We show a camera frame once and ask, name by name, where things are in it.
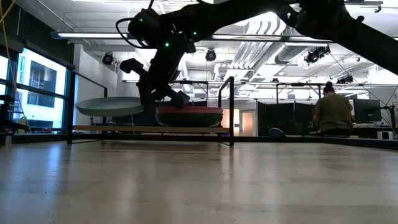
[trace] black monitor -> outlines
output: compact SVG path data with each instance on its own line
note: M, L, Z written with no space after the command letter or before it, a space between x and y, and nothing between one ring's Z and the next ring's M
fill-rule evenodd
M354 99L354 112L357 123L381 121L379 100Z

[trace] yellow cable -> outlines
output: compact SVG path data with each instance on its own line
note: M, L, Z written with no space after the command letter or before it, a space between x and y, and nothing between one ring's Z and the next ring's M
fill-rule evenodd
M8 13L11 11L11 8L14 6L15 2L17 0L12 0L11 5L8 7L8 9L6 10L6 12L4 13L4 15L2 14L2 10L1 10L1 19L0 19L0 23L3 22L3 20L6 18L6 16L8 15Z
M6 34L6 23L2 22L2 21L6 18L8 12L11 10L11 7L14 5L15 1L16 0L12 1L11 5L8 7L6 13L4 13L4 15L3 15L3 13L2 13L2 2L0 0L0 16L1 16L0 23L2 24L2 31L3 31L3 34L4 34L4 42L6 44L6 52L7 52L7 57L8 57L8 62L9 63L11 62L11 57L10 57L10 51L9 51L9 47L8 47L8 40L7 40L7 34ZM10 69L10 71L11 71L11 76L12 76L12 85L15 88L15 91L17 92L17 84L16 84L16 78L15 78L14 70ZM24 109L22 108L22 103L19 100L19 94L16 94L16 96L17 96L16 100L19 102L22 114L24 115L24 117L26 117L25 113L24 113ZM32 132L32 130L31 130L30 126L29 126L29 122L28 122L27 118L26 118L26 125L29 128L29 132Z

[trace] robotic arm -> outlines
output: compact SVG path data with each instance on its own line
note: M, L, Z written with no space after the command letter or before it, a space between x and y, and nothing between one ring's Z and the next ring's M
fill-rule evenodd
M300 3L302 10L294 11L289 6L293 3ZM133 58L123 61L120 67L126 73L134 70L140 75L137 86L144 106L169 96L174 106L182 108L189 96L174 92L169 83L178 77L177 67L184 53L195 52L194 42L224 26L269 11L303 35L332 40L398 74L398 64L394 61L398 56L398 41L363 24L363 17L352 18L343 0L230 0L221 4L199 0L198 4L163 15L151 8L143 9L134 18L118 22L130 21L128 31L141 46L122 36L135 47L157 49L157 53L148 71Z

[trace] spotlight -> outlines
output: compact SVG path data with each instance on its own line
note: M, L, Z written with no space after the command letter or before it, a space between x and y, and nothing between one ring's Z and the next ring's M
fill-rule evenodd
M113 53L105 52L105 56L102 58L102 63L104 63L105 65L112 65L113 60Z
M339 80L337 80L337 84L345 84L345 83L353 83L354 82L354 78L352 75L348 75L344 78L340 78Z
M206 53L206 61L208 62L213 62L214 60L216 60L216 52L214 51L214 49L208 49L207 53Z
M315 63L329 53L329 45L327 47L317 47L314 51L310 51L304 60L308 64Z
M374 10L374 13L379 13L379 12L381 12L381 5L379 5L377 9Z

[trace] black cable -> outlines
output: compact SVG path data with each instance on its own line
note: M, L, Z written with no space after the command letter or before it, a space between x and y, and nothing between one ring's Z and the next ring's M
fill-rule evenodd
M390 96L390 98L387 101L387 104L390 103L390 100L392 99L392 97L395 95L395 92L397 91L398 85L396 86L396 89L392 92L392 95Z
M116 22L116 30L118 31L118 33L120 34L120 36L123 38L124 41L126 41L129 45L131 45L131 46L133 46L133 47L135 47L135 48L138 48L138 49L152 49L151 47L149 47L149 46L147 46L147 45L144 45L144 44L142 43L142 40L138 39L137 37L136 37L137 41L138 41L142 46L138 46L138 45L136 45L136 44L133 44L133 43L130 42L129 39L128 39L127 37L125 37L124 34L120 31L120 29L119 29L119 24L120 24L120 23L126 22L126 21L132 21L132 20L133 20L133 18L124 18L124 19L120 19L120 20L118 20L118 21Z
M149 6L148 6L148 9L150 9L150 8L152 7L152 5L154 4L154 1L155 1L155 0L150 0L150 3L149 3Z
M381 117L386 121L386 123L388 124L388 126L390 126L390 128L392 129L392 133L394 135L394 138L396 137L396 128L392 126L391 122L386 119L386 117L383 116L383 114L381 114Z
M337 64L344 70L344 72L346 72L348 75L351 76L351 74L349 74L349 72L347 72L347 70L339 63L339 61L337 61L337 59L335 58L335 56L333 56L332 54L330 54L331 57L333 57L333 59L335 59L335 61L337 62ZM367 88L365 88L364 86L361 85L361 87L366 90L370 95L372 95L373 97L375 97L376 99L378 99L381 103L383 103L385 106L386 103L383 102L382 100L380 100L377 96L375 96L373 93L371 93Z

